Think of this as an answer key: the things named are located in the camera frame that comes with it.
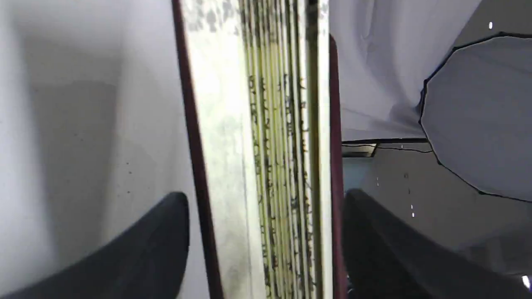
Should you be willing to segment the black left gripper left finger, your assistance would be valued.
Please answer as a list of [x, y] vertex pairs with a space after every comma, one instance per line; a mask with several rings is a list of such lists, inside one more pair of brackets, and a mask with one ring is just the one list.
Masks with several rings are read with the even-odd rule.
[[186, 195], [171, 192], [114, 240], [6, 299], [175, 299], [190, 246]]

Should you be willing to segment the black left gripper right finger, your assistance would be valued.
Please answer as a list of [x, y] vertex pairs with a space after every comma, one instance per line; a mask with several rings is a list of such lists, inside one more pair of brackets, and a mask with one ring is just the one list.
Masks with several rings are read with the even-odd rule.
[[468, 261], [416, 231], [361, 189], [343, 206], [350, 299], [530, 299], [522, 282]]

